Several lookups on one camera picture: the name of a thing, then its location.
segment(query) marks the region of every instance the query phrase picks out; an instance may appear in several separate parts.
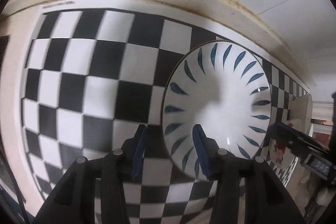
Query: black and white checkered board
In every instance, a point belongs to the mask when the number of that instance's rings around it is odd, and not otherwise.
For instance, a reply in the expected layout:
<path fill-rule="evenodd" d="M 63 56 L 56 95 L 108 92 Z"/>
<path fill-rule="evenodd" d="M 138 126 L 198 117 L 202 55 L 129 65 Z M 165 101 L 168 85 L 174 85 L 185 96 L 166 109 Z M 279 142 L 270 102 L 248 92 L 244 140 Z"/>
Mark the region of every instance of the black and white checkered board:
<path fill-rule="evenodd" d="M 144 123 L 149 141 L 142 173 L 124 183 L 131 224 L 183 224 L 211 208 L 216 183 L 193 180 L 172 164 L 160 107 L 169 75 L 183 55 L 223 37 L 167 17 L 116 9 L 63 10 L 42 18 L 21 95 L 27 160 L 42 197 L 77 157 L 104 156 Z M 290 102 L 306 91 L 256 57 L 271 84 L 271 122 L 286 120 Z M 292 167 L 274 171 L 285 183 Z M 100 222 L 99 181 L 96 190 Z"/>

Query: blue petal marking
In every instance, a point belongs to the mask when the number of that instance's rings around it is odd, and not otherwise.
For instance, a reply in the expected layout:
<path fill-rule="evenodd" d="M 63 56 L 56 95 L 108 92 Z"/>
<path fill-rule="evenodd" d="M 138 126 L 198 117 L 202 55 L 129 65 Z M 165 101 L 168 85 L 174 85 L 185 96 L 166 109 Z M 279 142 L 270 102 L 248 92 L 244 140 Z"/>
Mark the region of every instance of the blue petal marking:
<path fill-rule="evenodd" d="M 243 74 L 241 75 L 241 77 L 243 77 L 243 75 L 244 75 L 245 73 L 247 73 L 247 72 L 249 71 L 249 69 L 252 68 L 256 63 L 257 63 L 257 61 L 253 61 L 253 62 L 251 62 L 250 64 L 248 64 L 248 65 L 246 66 L 246 68 L 244 69 Z"/>
<path fill-rule="evenodd" d="M 165 130 L 165 135 L 172 133 L 176 128 L 178 128 L 181 125 L 182 123 L 177 123 L 177 122 L 167 125 L 166 130 Z"/>
<path fill-rule="evenodd" d="M 268 105 L 270 103 L 271 103 L 271 101 L 269 101 L 269 100 L 260 100 L 258 102 L 253 103 L 252 105 L 253 106 L 265 106 L 265 105 Z"/>
<path fill-rule="evenodd" d="M 253 75 L 246 85 L 253 82 L 254 80 L 257 80 L 258 78 L 262 77 L 263 75 L 264 75 L 263 72 L 262 73 L 257 73 L 256 75 Z"/>
<path fill-rule="evenodd" d="M 170 155 L 174 154 L 175 151 L 179 148 L 179 146 L 184 142 L 184 140 L 188 137 L 188 135 L 179 138 L 172 146 Z"/>
<path fill-rule="evenodd" d="M 238 57 L 237 57 L 237 59 L 236 59 L 236 61 L 235 61 L 235 65 L 234 65 L 234 67 L 233 67 L 233 71 L 235 71 L 235 69 L 237 68 L 239 62 L 244 58 L 245 54 L 246 54 L 246 51 L 243 51 L 243 52 L 241 52 L 241 53 L 238 55 Z"/>
<path fill-rule="evenodd" d="M 190 69 L 189 69 L 187 60 L 184 60 L 184 71 L 185 71 L 186 75 L 187 75 L 191 80 L 193 80 L 195 83 L 197 83 L 197 81 L 195 80 L 195 78 L 193 77 L 193 75 L 192 75 L 191 72 L 190 72 Z"/>
<path fill-rule="evenodd" d="M 241 152 L 241 154 L 245 157 L 245 158 L 247 158 L 247 159 L 251 159 L 251 157 L 250 157 L 250 155 L 242 148 L 242 147 L 240 147 L 239 145 L 238 145 L 238 149 L 239 149 L 239 151 Z"/>
<path fill-rule="evenodd" d="M 266 115 L 255 115 L 255 116 L 252 116 L 252 117 L 257 118 L 259 120 L 267 120 L 267 119 L 269 119 L 269 117 L 266 116 Z"/>
<path fill-rule="evenodd" d="M 224 52 L 224 55 L 223 55 L 223 69 L 224 69 L 225 60 L 226 60 L 227 56 L 229 55 L 231 48 L 232 48 L 232 44 L 230 46 L 228 46 L 228 48 Z"/>
<path fill-rule="evenodd" d="M 254 91 L 252 91 L 250 95 L 255 94 L 257 92 L 260 92 L 260 91 L 263 91 L 263 90 L 267 90 L 267 89 L 268 89 L 268 86 L 262 86 L 260 88 L 255 89 Z"/>
<path fill-rule="evenodd" d="M 201 68 L 202 72 L 204 73 L 204 75 L 206 75 L 204 68 L 203 68 L 202 48 L 199 49 L 197 61 L 198 61 L 198 65 Z"/>
<path fill-rule="evenodd" d="M 200 172 L 200 161 L 197 158 L 197 160 L 195 162 L 195 177 L 196 178 L 198 178 L 199 172 Z"/>
<path fill-rule="evenodd" d="M 247 137 L 247 136 L 245 136 L 245 135 L 243 135 L 243 136 L 247 139 L 247 141 L 248 141 L 251 145 L 254 145 L 254 146 L 259 147 L 259 144 L 258 144 L 256 141 L 252 140 L 251 138 L 249 138 L 249 137 Z"/>
<path fill-rule="evenodd" d="M 192 148 L 187 152 L 187 154 L 185 154 L 184 157 L 183 157 L 183 160 L 182 160 L 182 170 L 183 170 L 183 171 L 184 171 L 184 169 L 185 169 L 185 166 L 187 165 L 188 158 L 189 158 L 190 153 L 191 153 L 191 151 L 192 151 L 193 149 L 194 149 L 194 147 L 192 147 Z"/>
<path fill-rule="evenodd" d="M 258 127 L 252 127 L 252 126 L 248 126 L 249 128 L 253 129 L 255 132 L 257 133 L 266 133 L 265 130 L 258 128 Z"/>
<path fill-rule="evenodd" d="M 213 65 L 213 68 L 215 69 L 215 58 L 216 58 L 216 51 L 217 51 L 217 43 L 213 46 L 212 50 L 211 50 L 211 63 Z"/>
<path fill-rule="evenodd" d="M 187 92 L 185 92 L 183 89 L 181 89 L 179 87 L 178 84 L 176 84 L 175 82 L 170 83 L 170 88 L 171 90 L 176 93 L 176 94 L 180 94 L 180 95 L 188 95 Z"/>
<path fill-rule="evenodd" d="M 185 110 L 179 107 L 176 107 L 176 106 L 171 106 L 171 105 L 168 105 L 165 107 L 165 113 L 181 112 L 181 111 L 185 111 Z"/>

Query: plate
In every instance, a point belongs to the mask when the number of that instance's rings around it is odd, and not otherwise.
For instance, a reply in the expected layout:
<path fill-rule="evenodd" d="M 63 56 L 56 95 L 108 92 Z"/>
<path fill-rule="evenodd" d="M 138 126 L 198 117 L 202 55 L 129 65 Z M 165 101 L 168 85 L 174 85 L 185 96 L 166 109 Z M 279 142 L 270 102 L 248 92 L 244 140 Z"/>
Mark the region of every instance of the plate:
<path fill-rule="evenodd" d="M 206 180 L 192 128 L 237 157 L 251 159 L 264 140 L 271 95 L 263 67 L 245 48 L 226 41 L 203 44 L 186 54 L 164 92 L 162 132 L 172 161 L 193 178 Z"/>

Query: silver rivet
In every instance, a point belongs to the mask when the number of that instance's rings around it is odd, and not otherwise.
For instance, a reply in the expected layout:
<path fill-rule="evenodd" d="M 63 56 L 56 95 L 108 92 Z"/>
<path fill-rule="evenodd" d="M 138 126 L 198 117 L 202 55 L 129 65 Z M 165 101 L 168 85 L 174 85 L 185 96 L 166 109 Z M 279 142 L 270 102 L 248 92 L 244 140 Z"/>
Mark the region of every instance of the silver rivet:
<path fill-rule="evenodd" d="M 120 148 L 117 148 L 117 149 L 115 149 L 115 150 L 113 150 L 113 154 L 115 155 L 115 156 L 119 156 L 119 155 L 121 155 L 122 153 L 124 153 Z"/>
<path fill-rule="evenodd" d="M 264 158 L 263 158 L 263 157 L 260 157 L 260 156 L 258 156 L 258 157 L 255 157 L 255 161 L 256 161 L 257 163 L 260 163 L 260 164 L 262 164 L 262 163 L 264 162 Z"/>
<path fill-rule="evenodd" d="M 217 151 L 217 153 L 219 155 L 225 156 L 225 155 L 227 155 L 227 150 L 224 149 L 224 148 L 219 148 L 218 151 Z"/>
<path fill-rule="evenodd" d="M 79 157 L 79 158 L 76 159 L 76 162 L 78 164 L 82 164 L 83 162 L 85 162 L 85 160 L 86 160 L 86 157 Z"/>

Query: checkerboard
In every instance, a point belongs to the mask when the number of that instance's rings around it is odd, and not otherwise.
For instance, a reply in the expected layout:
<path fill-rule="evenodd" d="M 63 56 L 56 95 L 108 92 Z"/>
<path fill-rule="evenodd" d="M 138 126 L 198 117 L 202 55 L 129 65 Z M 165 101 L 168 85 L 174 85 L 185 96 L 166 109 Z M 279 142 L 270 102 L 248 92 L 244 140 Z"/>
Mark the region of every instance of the checkerboard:
<path fill-rule="evenodd" d="M 21 79 L 21 123 L 42 197 L 77 157 L 103 157 L 143 123 L 148 141 L 141 173 L 124 183 L 131 224 L 183 224 L 211 208 L 216 182 L 191 179 L 172 164 L 160 108 L 168 78 L 184 54 L 207 41 L 229 40 L 165 16 L 117 9 L 48 12 L 37 28 Z M 306 91 L 254 54 L 271 87 L 271 123 L 286 120 L 293 99 Z M 274 167 L 269 155 L 265 158 Z M 283 183 L 294 164 L 274 168 Z M 101 223 L 100 180 L 95 216 Z"/>

